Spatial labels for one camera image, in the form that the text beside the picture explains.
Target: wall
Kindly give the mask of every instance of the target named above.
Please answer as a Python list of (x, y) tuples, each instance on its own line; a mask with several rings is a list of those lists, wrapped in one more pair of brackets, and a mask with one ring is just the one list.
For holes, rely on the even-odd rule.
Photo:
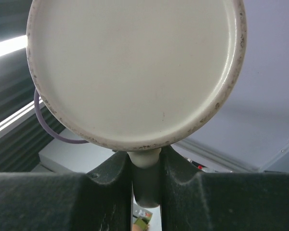
[(245, 0), (247, 53), (218, 114), (189, 139), (259, 168), (289, 140), (289, 0)]

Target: light fixture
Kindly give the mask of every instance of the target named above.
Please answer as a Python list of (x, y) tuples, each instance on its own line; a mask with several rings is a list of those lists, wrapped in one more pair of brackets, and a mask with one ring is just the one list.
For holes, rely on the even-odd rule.
[[(40, 108), (44, 107), (43, 100), (39, 98)], [(15, 127), (20, 125), (26, 119), (34, 114), (34, 102), (28, 103), (23, 108), (19, 109), (14, 114), (7, 117), (5, 120), (0, 122), (0, 138), (5, 136), (8, 132), (13, 130)]]
[(19, 36), (0, 42), (0, 56), (18, 51), (27, 46), (27, 36)]

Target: purple cable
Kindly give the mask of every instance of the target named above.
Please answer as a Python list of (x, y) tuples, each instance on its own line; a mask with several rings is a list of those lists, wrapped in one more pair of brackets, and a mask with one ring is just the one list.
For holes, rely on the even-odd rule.
[(38, 121), (41, 124), (41, 126), (44, 128), (44, 130), (50, 134), (52, 137), (66, 142), (66, 143), (73, 143), (73, 144), (82, 144), (82, 143), (89, 143), (86, 140), (72, 140), (72, 139), (68, 139), (68, 138), (64, 138), (62, 136), (60, 136), (59, 134), (57, 134), (54, 130), (52, 130), (48, 124), (46, 123), (46, 121), (43, 118), (42, 112), (40, 111), (40, 107), (39, 107), (39, 93), (38, 91), (35, 89), (34, 92), (34, 107), (35, 107), (35, 114), (37, 115)]

